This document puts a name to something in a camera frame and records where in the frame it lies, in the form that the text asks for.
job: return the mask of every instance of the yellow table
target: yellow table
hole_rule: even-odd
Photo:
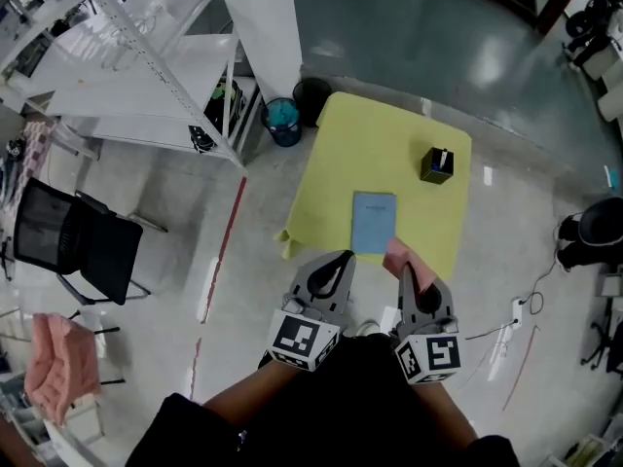
[[[381,102],[337,92],[319,130],[285,230],[283,258],[305,246],[350,248],[355,192],[397,196],[396,236],[443,279],[455,264],[467,204],[471,138]],[[421,158],[432,147],[455,153],[454,176],[442,185],[420,180]],[[376,263],[382,255],[359,255]]]

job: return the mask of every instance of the blue book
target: blue book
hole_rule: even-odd
[[[355,192],[351,247],[357,254],[384,254],[396,236],[396,196]]]

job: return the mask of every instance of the gray tile floor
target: gray tile floor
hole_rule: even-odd
[[[621,169],[595,85],[545,38],[489,0],[294,0],[313,74],[355,78],[454,107],[514,132],[588,178]]]
[[[464,128],[473,131],[480,123]],[[137,208],[169,227],[168,234],[146,229],[141,241],[135,277],[153,289],[152,297],[87,308],[105,326],[122,328],[107,343],[128,383],[107,386],[100,400],[106,447],[98,453],[109,463],[127,457],[169,393],[201,402],[256,368],[274,309],[296,267],[315,254],[305,251],[286,262],[273,239],[285,223],[313,141],[313,132],[290,149],[275,146],[267,134],[260,141],[203,324],[206,280],[241,173],[213,158],[122,143],[105,142],[101,160],[91,164],[53,148],[48,163],[56,187],[78,187],[118,212]],[[451,282],[466,336],[508,322],[511,300],[525,296],[551,264],[557,221],[578,208],[577,198],[561,197],[555,178],[481,149],[475,139],[470,200]],[[491,185],[485,166],[492,169]],[[44,181],[47,175],[44,168]],[[578,363],[594,344],[589,323],[604,308],[593,297],[596,272],[554,269],[539,285],[542,313],[524,312],[524,326],[508,345],[495,345],[497,335],[469,341],[464,368],[447,382],[477,431],[509,437],[522,465],[538,465],[550,452],[563,454],[579,436],[599,433],[620,390],[618,378]],[[19,265],[16,281],[0,292],[0,309],[21,305],[69,314],[77,307],[53,275],[27,265]],[[397,281],[359,262],[351,297],[354,325],[379,319],[386,305],[396,303]],[[534,325],[539,331],[526,367],[503,410]]]

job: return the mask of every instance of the white marker cube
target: white marker cube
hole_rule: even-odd
[[[409,336],[395,353],[410,384],[445,380],[460,369],[460,338],[456,334]]]
[[[278,309],[273,315],[267,348],[273,359],[314,371],[336,346],[340,327]]]

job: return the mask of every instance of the black tissue box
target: black tissue box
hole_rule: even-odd
[[[441,184],[450,178],[455,170],[455,155],[448,152],[446,162],[443,168],[439,168],[441,164],[441,154],[444,151],[433,147],[421,160],[420,179],[424,182]]]

